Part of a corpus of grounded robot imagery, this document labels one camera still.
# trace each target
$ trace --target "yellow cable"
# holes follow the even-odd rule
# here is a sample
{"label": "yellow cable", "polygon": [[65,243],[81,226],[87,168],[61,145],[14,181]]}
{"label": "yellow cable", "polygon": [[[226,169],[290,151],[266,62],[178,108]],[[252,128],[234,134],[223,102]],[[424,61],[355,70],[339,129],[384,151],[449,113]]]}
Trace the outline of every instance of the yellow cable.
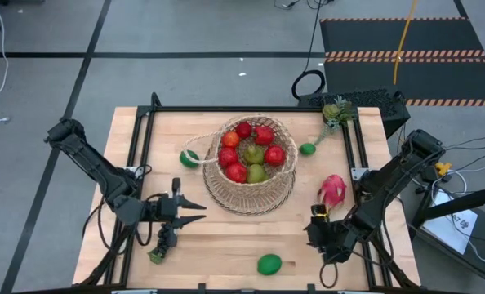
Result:
{"label": "yellow cable", "polygon": [[417,0],[413,0],[412,9],[409,11],[409,16],[406,20],[406,26],[404,26],[403,36],[400,38],[400,43],[398,44],[397,57],[395,59],[395,71],[393,72],[393,84],[397,84],[397,71],[398,71],[398,60],[400,59],[400,51],[403,49],[404,39],[406,38],[407,28],[409,28],[409,22],[412,21],[413,12],[415,11]]}

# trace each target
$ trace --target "basket handle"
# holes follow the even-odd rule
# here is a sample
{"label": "basket handle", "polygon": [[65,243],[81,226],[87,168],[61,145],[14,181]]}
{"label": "basket handle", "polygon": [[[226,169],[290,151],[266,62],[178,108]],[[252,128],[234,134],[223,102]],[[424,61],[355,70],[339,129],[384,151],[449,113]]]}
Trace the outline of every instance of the basket handle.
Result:
{"label": "basket handle", "polygon": [[185,142],[185,144],[183,145],[183,153],[185,154],[186,158],[191,161],[192,163],[197,163],[197,164],[205,164],[205,163],[214,163],[216,162],[217,160],[219,160],[219,158],[217,158],[217,153],[214,153],[213,155],[213,158],[212,159],[205,159],[205,160],[197,160],[195,158],[192,158],[190,156],[190,154],[188,153],[188,145],[192,142],[195,142],[196,140],[200,140],[200,139],[203,139],[203,138],[207,138],[209,136],[215,136],[215,135],[219,135],[220,133],[222,133],[223,131],[214,131],[214,132],[211,132],[209,134],[206,134],[206,135],[201,135],[201,136],[195,136],[193,138],[190,138],[189,140],[187,140]]}

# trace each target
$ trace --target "black floor mat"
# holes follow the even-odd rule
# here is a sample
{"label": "black floor mat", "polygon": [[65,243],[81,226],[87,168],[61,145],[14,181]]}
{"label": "black floor mat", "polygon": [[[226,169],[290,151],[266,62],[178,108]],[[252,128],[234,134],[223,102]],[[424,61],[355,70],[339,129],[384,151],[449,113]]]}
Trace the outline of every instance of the black floor mat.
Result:
{"label": "black floor mat", "polygon": [[[393,85],[392,62],[326,62],[324,64],[329,92]],[[483,62],[401,62],[397,87],[411,101],[474,100],[485,104],[485,60]]]}
{"label": "black floor mat", "polygon": [[[330,51],[392,51],[398,49],[405,20],[321,20],[324,49]],[[482,50],[473,26],[464,18],[414,19],[404,50]]]}

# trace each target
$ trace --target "wicker basket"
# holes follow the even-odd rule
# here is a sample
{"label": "wicker basket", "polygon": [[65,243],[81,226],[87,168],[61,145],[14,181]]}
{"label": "wicker basket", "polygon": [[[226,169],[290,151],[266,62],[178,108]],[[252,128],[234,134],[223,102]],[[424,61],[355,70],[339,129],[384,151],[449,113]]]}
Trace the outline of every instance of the wicker basket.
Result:
{"label": "wicker basket", "polygon": [[[234,130],[242,122],[248,122],[253,127],[271,127],[274,130],[274,142],[272,145],[281,146],[287,155],[286,162],[280,167],[264,165],[269,176],[269,179],[264,182],[257,184],[236,183],[225,176],[222,167],[218,163],[217,154],[221,148],[221,137],[227,131]],[[214,136],[214,138],[205,160],[191,158],[186,152],[187,146],[193,141],[209,136]],[[239,162],[242,164],[246,164],[243,152],[252,143],[253,138],[250,136],[241,140],[237,147]],[[298,156],[295,141],[282,123],[264,115],[255,114],[231,119],[219,131],[204,136],[196,136],[188,140],[183,150],[190,161],[203,164],[204,182],[213,199],[224,209],[236,214],[258,216],[271,212],[288,198],[295,182],[295,166]]]}

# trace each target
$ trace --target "white cable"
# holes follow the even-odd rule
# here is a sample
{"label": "white cable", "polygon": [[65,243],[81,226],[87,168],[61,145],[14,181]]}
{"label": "white cable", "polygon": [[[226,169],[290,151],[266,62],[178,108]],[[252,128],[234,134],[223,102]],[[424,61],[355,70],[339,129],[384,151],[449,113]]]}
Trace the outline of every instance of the white cable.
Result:
{"label": "white cable", "polygon": [[[467,189],[468,189],[468,184],[467,182],[465,181],[465,178],[461,175],[462,172],[480,172],[480,171],[483,171],[485,170],[485,167],[482,167],[482,168],[479,168],[479,169],[476,169],[476,170],[459,170],[459,171],[452,171],[452,170],[449,170],[447,171],[447,174],[446,175],[449,175],[449,174],[455,174],[455,175],[458,175],[461,179],[462,179],[462,182],[464,183],[464,192],[462,192],[462,194],[465,194]],[[431,200],[433,201],[433,205],[435,206],[435,195],[433,193],[434,191],[434,185],[436,182],[438,182],[439,180],[441,180],[443,177],[439,178],[438,180],[434,181],[432,184],[431,184]],[[458,228],[456,227],[455,225],[455,222],[453,220],[450,220],[448,219],[453,227],[455,228],[455,230],[458,230]],[[471,243],[471,240],[469,240],[469,238],[463,234],[461,234],[461,236],[463,238],[465,238],[465,240],[468,242],[468,244],[471,246],[471,248],[473,249],[474,251],[474,254],[479,258],[479,260],[481,260],[482,262],[485,263],[485,258],[482,258],[479,254],[478,254],[478,250],[477,248]]]}
{"label": "white cable", "polygon": [[[7,55],[5,54],[5,25],[3,24],[3,18],[0,14],[0,23],[1,23],[1,51],[3,54],[3,59],[5,60],[5,73],[3,74],[3,82],[1,83],[0,93],[3,91],[5,87],[5,83],[7,82],[7,74],[8,74],[8,59]],[[8,122],[9,118],[0,118],[0,123]]]}

